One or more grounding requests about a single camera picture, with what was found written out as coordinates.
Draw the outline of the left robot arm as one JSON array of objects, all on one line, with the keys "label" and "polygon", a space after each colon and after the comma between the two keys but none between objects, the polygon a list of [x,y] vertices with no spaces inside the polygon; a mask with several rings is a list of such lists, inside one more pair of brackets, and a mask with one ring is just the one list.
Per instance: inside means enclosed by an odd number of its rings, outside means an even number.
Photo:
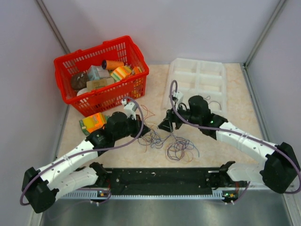
[{"label": "left robot arm", "polygon": [[150,131],[139,115],[127,116],[115,112],[99,129],[90,133],[78,146],[54,162],[24,173],[22,198],[28,200],[35,213],[49,209],[59,198],[78,188],[106,183],[106,171],[102,165],[78,170],[84,163],[109,150],[116,149],[116,141],[132,137],[136,140]]}]

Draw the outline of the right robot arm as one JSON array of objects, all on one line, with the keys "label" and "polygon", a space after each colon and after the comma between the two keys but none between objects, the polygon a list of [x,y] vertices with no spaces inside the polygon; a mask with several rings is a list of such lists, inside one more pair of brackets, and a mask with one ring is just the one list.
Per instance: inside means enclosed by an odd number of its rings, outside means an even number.
[{"label": "right robot arm", "polygon": [[189,107],[172,99],[172,109],[167,110],[165,119],[158,128],[167,132],[179,129],[184,123],[198,128],[204,135],[229,144],[247,154],[256,164],[230,161],[221,166],[220,182],[231,186],[237,181],[261,183],[272,191],[283,194],[295,180],[300,178],[301,169],[292,147],[260,140],[234,126],[224,117],[214,114],[202,96],[192,96]]}]

